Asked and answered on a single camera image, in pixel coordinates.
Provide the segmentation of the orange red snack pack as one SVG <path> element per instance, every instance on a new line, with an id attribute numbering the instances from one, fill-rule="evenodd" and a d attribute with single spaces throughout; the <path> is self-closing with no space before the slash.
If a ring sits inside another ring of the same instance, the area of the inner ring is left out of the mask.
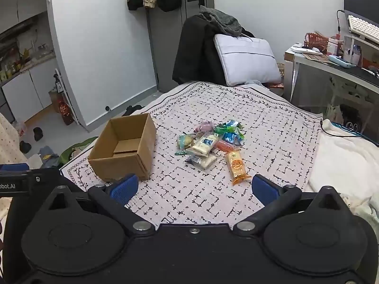
<path id="1" fill-rule="evenodd" d="M 230 143 L 228 143 L 228 142 L 226 142 L 226 141 L 224 141 L 224 140 L 219 140 L 219 141 L 215 144 L 215 148 L 216 148 L 216 149 L 219 149 L 220 151 L 223 151 L 223 152 L 225 152 L 225 153 L 229 153 L 229 152 L 235 150 L 235 147 L 234 147 L 232 144 L 230 144 Z"/>

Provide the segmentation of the green serrated wrapper strip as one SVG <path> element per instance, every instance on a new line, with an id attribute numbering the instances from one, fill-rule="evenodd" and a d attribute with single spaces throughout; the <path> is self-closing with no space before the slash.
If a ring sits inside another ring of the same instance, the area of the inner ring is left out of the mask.
<path id="1" fill-rule="evenodd" d="M 186 155 L 187 152 L 186 151 L 176 151 L 175 152 L 175 156 L 181 156 L 181 155 Z"/>

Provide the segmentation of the dotted cream bag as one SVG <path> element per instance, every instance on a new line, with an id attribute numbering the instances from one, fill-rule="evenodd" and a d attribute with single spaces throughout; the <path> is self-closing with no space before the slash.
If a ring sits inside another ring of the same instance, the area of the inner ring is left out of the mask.
<path id="1" fill-rule="evenodd" d="M 0 163 L 21 164 L 26 163 L 27 158 L 19 148 L 19 134 L 8 122 L 3 114 L 0 114 Z"/>

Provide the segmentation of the white desk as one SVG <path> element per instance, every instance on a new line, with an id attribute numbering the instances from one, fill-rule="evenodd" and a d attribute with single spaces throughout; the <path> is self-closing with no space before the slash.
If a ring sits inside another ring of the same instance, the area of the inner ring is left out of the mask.
<path id="1" fill-rule="evenodd" d="M 378 79 L 352 73 L 335 64 L 307 59 L 304 54 L 288 48 L 284 52 L 284 94 L 291 103 L 302 105 L 322 104 L 328 95 L 329 80 L 338 79 L 342 83 L 359 86 L 369 94 L 378 94 Z"/>

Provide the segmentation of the grey hoodie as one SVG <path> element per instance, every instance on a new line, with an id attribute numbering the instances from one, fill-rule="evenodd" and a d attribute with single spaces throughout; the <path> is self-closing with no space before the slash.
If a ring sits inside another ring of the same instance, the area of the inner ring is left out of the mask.
<path id="1" fill-rule="evenodd" d="M 228 15 L 220 10 L 214 8 L 208 8 L 200 6 L 200 15 L 215 28 L 217 28 L 221 34 L 239 37 L 242 34 L 242 26 L 236 18 Z"/>

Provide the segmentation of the brown drink bottle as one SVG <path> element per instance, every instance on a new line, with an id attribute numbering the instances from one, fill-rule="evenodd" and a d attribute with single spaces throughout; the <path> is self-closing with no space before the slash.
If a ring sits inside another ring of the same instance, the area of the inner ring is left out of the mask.
<path id="1" fill-rule="evenodd" d="M 63 99 L 59 101 L 59 111 L 66 126 L 69 126 L 74 122 L 71 109 Z"/>

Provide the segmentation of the dark green candy wrapper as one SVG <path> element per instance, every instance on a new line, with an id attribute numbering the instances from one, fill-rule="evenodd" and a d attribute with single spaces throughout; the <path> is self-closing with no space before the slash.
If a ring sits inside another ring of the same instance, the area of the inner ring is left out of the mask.
<path id="1" fill-rule="evenodd" d="M 229 127 L 226 124 L 219 124 L 214 128 L 214 133 L 217 133 L 218 135 L 223 135 L 225 133 L 229 132 Z"/>

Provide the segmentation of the blue silver wrapper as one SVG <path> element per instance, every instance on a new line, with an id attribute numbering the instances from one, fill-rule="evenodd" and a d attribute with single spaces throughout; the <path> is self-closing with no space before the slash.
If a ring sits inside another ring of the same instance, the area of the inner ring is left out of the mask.
<path id="1" fill-rule="evenodd" d="M 227 123 L 226 123 L 226 125 L 228 126 L 228 127 L 239 127 L 240 126 L 240 123 L 238 122 L 238 121 L 236 121 L 236 120 L 229 120 Z"/>

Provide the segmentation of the clear white cake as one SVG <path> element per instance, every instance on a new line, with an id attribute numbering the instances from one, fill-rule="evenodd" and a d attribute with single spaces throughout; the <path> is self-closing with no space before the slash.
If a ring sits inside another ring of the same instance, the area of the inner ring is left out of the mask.
<path id="1" fill-rule="evenodd" d="M 208 154 L 207 156 L 191 155 L 185 162 L 191 164 L 198 169 L 206 170 L 210 168 L 217 160 L 217 156 L 214 154 Z"/>

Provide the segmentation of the red plastic basket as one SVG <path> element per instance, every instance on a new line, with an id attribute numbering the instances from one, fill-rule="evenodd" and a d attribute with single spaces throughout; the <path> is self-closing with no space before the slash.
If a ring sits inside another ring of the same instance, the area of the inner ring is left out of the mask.
<path id="1" fill-rule="evenodd" d="M 328 48 L 329 38 L 318 32 L 307 33 L 304 36 L 304 45 L 308 48 L 318 48 L 322 52 L 326 52 Z"/>

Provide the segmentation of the patterned white bed blanket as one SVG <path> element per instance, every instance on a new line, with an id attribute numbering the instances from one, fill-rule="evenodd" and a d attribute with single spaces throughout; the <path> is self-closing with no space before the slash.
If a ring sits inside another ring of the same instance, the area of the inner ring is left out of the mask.
<path id="1" fill-rule="evenodd" d="M 202 122 L 242 125 L 240 154 L 249 176 L 304 189 L 319 146 L 322 117 L 291 105 L 258 85 L 223 87 L 205 82 L 180 85 L 142 109 L 156 129 L 152 170 L 127 208 L 160 224 L 234 225 L 262 208 L 251 181 L 233 185 L 226 155 L 199 169 L 177 154 L 177 139 Z"/>

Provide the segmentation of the grey door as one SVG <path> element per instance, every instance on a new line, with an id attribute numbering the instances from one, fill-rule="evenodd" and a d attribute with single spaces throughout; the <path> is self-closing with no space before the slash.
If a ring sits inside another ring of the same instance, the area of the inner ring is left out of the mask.
<path id="1" fill-rule="evenodd" d="M 181 7 L 164 12 L 155 7 L 146 10 L 150 47 L 157 89 L 168 92 L 177 86 L 172 74 L 185 20 L 199 13 L 200 5 L 215 6 L 214 0 L 182 0 Z"/>

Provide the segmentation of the white pillow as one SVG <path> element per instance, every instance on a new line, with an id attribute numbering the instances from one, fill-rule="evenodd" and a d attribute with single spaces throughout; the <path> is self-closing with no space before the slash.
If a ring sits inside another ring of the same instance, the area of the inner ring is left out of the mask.
<path id="1" fill-rule="evenodd" d="M 214 43 L 228 86 L 255 81 L 281 83 L 277 61 L 266 40 L 217 34 Z"/>

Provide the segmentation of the white cake pack blue label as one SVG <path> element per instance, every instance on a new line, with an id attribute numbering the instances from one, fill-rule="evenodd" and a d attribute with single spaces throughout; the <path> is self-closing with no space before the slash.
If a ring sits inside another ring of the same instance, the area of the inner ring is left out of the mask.
<path id="1" fill-rule="evenodd" d="M 206 133 L 186 151 L 191 155 L 207 156 L 219 140 L 216 133 Z"/>

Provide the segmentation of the blue snack wrapper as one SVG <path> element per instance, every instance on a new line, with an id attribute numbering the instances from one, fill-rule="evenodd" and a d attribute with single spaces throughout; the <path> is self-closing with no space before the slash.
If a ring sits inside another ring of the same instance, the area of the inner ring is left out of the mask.
<path id="1" fill-rule="evenodd" d="M 241 145 L 241 138 L 239 136 L 239 134 L 236 134 L 236 133 L 224 133 L 224 136 L 222 138 L 223 141 L 227 142 L 227 143 L 230 143 L 230 144 L 233 144 L 233 145 L 236 145 L 236 146 L 240 146 Z"/>

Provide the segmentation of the black coat on chair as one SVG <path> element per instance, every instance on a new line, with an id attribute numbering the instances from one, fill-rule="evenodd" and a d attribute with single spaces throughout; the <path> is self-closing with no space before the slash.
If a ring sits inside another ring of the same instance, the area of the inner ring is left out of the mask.
<path id="1" fill-rule="evenodd" d="M 189 81 L 226 85 L 214 43 L 217 33 L 218 30 L 201 15 L 185 20 L 173 67 L 173 81 L 179 85 Z"/>

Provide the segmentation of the white keyboard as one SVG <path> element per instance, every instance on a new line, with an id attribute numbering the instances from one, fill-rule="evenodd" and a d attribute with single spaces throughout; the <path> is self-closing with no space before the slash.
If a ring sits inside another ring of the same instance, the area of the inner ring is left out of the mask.
<path id="1" fill-rule="evenodd" d="M 359 37 L 375 43 L 379 42 L 378 26 L 353 15 L 348 15 L 347 22 L 351 33 L 357 34 Z"/>

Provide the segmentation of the lime green wrapper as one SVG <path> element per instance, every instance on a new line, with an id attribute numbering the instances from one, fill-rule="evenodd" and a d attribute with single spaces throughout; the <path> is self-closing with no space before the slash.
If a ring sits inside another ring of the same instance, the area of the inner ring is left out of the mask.
<path id="1" fill-rule="evenodd" d="M 243 141 L 245 139 L 245 136 L 242 133 L 242 130 L 239 127 L 235 127 L 233 133 L 234 133 L 234 145 L 242 146 Z"/>

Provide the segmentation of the green cartoon floor mat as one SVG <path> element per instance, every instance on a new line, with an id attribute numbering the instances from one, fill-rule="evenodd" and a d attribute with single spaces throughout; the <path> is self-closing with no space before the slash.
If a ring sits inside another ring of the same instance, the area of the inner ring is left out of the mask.
<path id="1" fill-rule="evenodd" d="M 68 147 L 59 157 L 59 166 L 66 165 L 71 161 L 75 156 L 79 155 L 84 149 L 86 149 L 90 144 L 92 144 L 97 137 L 90 137 L 82 142 L 73 144 Z"/>

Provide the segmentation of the white fluffy blanket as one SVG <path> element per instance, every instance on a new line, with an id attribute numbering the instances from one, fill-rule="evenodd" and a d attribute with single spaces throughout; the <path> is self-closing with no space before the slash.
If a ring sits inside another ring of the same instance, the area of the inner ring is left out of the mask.
<path id="1" fill-rule="evenodd" d="M 378 147 L 322 121 L 319 146 L 305 189 L 332 186 L 355 212 L 378 217 Z"/>

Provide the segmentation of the brown cardboard box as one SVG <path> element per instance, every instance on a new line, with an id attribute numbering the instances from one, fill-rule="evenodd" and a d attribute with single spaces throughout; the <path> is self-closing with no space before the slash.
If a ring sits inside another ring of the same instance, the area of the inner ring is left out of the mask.
<path id="1" fill-rule="evenodd" d="M 156 128 L 149 113 L 108 121 L 88 156 L 95 174 L 104 182 L 135 174 L 148 180 L 153 163 Z"/>

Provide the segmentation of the orange rice cracker pack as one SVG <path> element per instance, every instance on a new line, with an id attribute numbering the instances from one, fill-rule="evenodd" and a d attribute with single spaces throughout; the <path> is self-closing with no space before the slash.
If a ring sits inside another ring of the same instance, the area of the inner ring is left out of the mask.
<path id="1" fill-rule="evenodd" d="M 251 178 L 246 172 L 240 151 L 230 151 L 226 154 L 226 162 L 231 173 L 232 185 L 237 185 Z"/>

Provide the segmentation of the black computer monitor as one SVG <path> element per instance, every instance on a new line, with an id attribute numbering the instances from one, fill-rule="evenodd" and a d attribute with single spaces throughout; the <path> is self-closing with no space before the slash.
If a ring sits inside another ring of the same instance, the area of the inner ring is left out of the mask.
<path id="1" fill-rule="evenodd" d="M 345 15 L 364 19 L 378 26 L 378 0 L 344 0 Z"/>

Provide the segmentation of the purple round bun pack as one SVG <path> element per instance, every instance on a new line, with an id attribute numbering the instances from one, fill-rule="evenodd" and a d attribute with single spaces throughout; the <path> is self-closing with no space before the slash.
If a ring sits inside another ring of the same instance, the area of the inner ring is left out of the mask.
<path id="1" fill-rule="evenodd" d="M 212 122 L 203 121 L 195 127 L 194 132 L 195 133 L 200 133 L 200 132 L 206 133 L 206 132 L 212 132 L 212 131 L 214 131 L 214 129 L 215 129 L 215 126 Z"/>

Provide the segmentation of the light blue case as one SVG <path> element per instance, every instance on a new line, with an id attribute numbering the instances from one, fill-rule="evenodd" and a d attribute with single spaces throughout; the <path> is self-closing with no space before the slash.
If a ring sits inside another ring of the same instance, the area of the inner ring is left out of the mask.
<path id="1" fill-rule="evenodd" d="M 328 56 L 328 61 L 338 66 L 341 66 L 342 68 L 345 68 L 345 69 L 351 69 L 351 68 L 356 67 L 355 64 L 347 62 L 343 58 L 338 57 L 336 55 L 332 55 L 332 54 Z"/>

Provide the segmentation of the round cookies pack teal band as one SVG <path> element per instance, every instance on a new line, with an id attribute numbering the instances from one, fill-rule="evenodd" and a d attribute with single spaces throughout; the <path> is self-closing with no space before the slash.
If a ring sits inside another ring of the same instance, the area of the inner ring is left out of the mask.
<path id="1" fill-rule="evenodd" d="M 190 148 L 195 142 L 194 136 L 190 134 L 179 135 L 177 139 L 177 147 L 179 150 Z"/>

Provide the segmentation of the white kitchen cabinet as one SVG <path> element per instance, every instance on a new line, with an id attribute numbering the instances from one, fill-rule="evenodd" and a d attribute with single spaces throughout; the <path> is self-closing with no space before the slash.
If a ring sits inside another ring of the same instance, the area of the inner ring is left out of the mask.
<path id="1" fill-rule="evenodd" d="M 49 92 L 55 86 L 56 58 L 49 58 L 18 74 L 1 88 L 17 122 L 25 122 L 52 104 Z"/>

